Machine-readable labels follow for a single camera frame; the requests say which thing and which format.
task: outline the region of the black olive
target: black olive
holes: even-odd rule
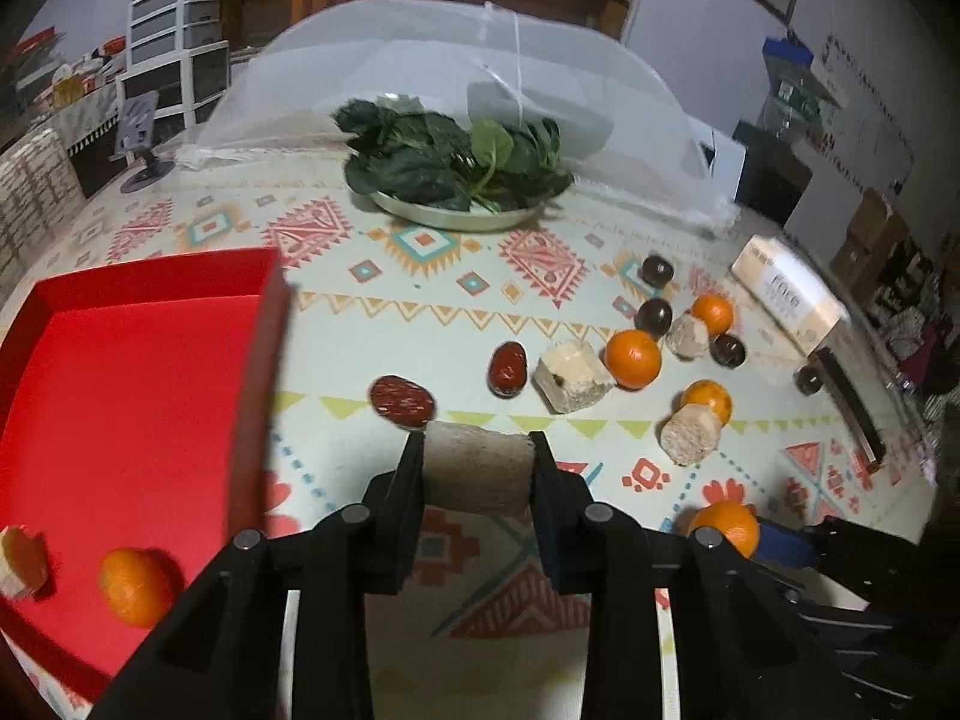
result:
[[[804,365],[797,371],[797,389],[804,395],[819,392],[821,386],[824,386],[824,382],[820,378],[819,370],[816,370],[813,365]]]
[[[673,278],[673,266],[658,254],[651,254],[640,266],[640,278],[657,290],[662,290]]]
[[[647,300],[634,317],[637,330],[649,333],[653,338],[662,338],[673,324],[673,309],[663,298]]]
[[[710,341],[710,355],[723,367],[740,367],[747,359],[747,347],[730,333],[721,333]]]

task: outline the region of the cardboard box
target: cardboard box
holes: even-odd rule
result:
[[[830,269],[858,303],[867,305],[877,291],[877,277],[890,253],[909,237],[904,218],[882,194],[867,189],[847,227],[847,240],[830,262]]]
[[[779,241],[750,238],[731,271],[805,355],[847,317],[819,276]]]

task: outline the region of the red box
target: red box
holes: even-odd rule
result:
[[[107,610],[107,551],[189,583],[261,527],[289,305],[276,250],[162,257],[38,283],[0,346],[0,525],[42,536],[53,582],[0,628],[86,699],[147,635]]]

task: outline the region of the orange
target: orange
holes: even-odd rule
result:
[[[118,618],[152,628],[174,604],[174,586],[155,557],[140,549],[114,549],[100,561],[100,589]]]
[[[733,413],[733,400],[730,393],[723,389],[723,386],[709,379],[694,382],[683,391],[680,405],[686,406],[688,403],[709,406],[709,410],[717,415],[721,425],[726,425]]]
[[[760,523],[750,509],[736,501],[718,501],[700,509],[686,534],[703,527],[717,528],[743,557],[750,557],[760,544]]]
[[[625,389],[642,389],[659,376],[661,354],[649,334],[623,330],[607,342],[603,362],[617,384]]]
[[[693,301],[690,314],[707,325],[710,336],[726,333],[733,326],[733,306],[716,293],[705,293]]]

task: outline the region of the white bowl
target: white bowl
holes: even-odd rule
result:
[[[424,227],[435,227],[440,230],[456,230],[457,232],[497,232],[509,230],[527,220],[531,220],[544,210],[545,202],[533,208],[524,208],[520,211],[506,211],[502,214],[492,214],[486,208],[474,205],[469,211],[448,211],[445,208],[431,208],[429,205],[416,205],[403,202],[396,197],[375,191],[368,196],[388,214],[405,218]]]

